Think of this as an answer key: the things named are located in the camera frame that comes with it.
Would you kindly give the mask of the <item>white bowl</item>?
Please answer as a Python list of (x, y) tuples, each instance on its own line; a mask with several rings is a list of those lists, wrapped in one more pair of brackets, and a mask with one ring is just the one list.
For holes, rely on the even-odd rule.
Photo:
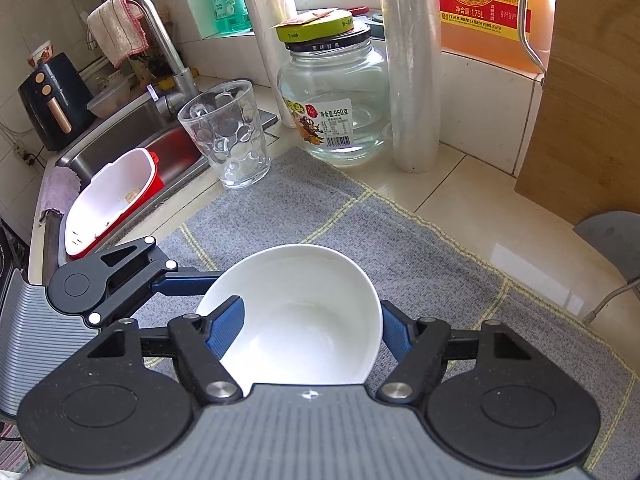
[(382, 341), (370, 278), (336, 250), (292, 244), (256, 252), (209, 287), (205, 316), (238, 296), (245, 318), (221, 363), (249, 392), (256, 384), (362, 384)]

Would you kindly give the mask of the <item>grey teal kitchen mat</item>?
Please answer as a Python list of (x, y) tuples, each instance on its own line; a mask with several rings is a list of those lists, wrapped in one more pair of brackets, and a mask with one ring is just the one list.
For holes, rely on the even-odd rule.
[(160, 240), (169, 258), (227, 270), (264, 249), (311, 243), (358, 263), (378, 296), (412, 318), (454, 328), (506, 323), (591, 393), (601, 429), (586, 467), (598, 479), (639, 474), (639, 376), (573, 315), (548, 304), (434, 224), (300, 148), (267, 177), (227, 191)]

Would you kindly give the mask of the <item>red white colander basin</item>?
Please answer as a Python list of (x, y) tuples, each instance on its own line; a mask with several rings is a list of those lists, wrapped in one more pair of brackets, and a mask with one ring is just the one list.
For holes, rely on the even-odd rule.
[(134, 148), (95, 174), (67, 214), (65, 251), (71, 259), (91, 249), (160, 192), (160, 158), (146, 148)]

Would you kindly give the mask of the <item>clear glass mug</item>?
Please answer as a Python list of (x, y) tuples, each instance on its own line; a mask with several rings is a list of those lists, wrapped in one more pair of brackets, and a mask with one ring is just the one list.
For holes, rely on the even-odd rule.
[(247, 188), (271, 166), (253, 85), (232, 80), (184, 104), (178, 121), (225, 188)]

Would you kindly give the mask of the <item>black air fryer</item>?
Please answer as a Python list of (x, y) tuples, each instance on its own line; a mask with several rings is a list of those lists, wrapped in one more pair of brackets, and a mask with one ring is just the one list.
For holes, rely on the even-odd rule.
[(50, 152), (74, 142), (95, 121), (93, 95), (65, 53), (40, 64), (18, 88), (40, 141)]

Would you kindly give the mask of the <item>glass jar black lid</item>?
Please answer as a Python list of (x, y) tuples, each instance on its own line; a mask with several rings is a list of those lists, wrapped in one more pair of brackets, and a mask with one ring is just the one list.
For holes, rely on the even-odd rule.
[(278, 89), (306, 150), (342, 167), (372, 158), (390, 137), (390, 83), (370, 26), (347, 10), (324, 8), (274, 30), (290, 56)]

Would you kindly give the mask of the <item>bamboo cutting board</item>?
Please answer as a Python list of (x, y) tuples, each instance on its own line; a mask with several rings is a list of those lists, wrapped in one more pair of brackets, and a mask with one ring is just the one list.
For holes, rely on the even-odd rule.
[(556, 0), (516, 192), (577, 224), (639, 209), (639, 0)]

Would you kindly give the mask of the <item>pink dish cloth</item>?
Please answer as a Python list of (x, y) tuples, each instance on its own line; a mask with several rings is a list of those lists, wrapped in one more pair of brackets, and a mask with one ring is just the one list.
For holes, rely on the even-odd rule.
[(149, 49), (142, 18), (143, 12), (129, 0), (106, 0), (88, 15), (88, 29), (114, 67)]

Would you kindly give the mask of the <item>short cling film roll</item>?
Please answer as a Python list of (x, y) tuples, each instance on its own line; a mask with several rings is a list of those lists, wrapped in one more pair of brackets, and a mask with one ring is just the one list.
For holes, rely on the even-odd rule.
[(297, 14), (294, 0), (245, 0), (258, 50), (276, 101), (281, 122), (294, 128), (291, 112), (285, 105), (278, 87), (280, 67), (288, 60), (288, 52), (278, 39), (277, 24)]

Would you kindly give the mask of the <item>orange cooking wine jug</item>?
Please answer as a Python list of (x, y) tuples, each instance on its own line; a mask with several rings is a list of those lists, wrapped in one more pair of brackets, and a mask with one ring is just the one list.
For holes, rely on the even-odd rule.
[(556, 0), (439, 0), (442, 48), (529, 74), (549, 64)]

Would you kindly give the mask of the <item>tall cling film roll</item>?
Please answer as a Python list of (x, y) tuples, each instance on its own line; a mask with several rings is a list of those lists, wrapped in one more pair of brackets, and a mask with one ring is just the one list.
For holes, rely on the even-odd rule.
[(381, 0), (390, 80), (393, 156), (405, 171), (435, 165), (440, 133), (442, 40), (438, 0)]

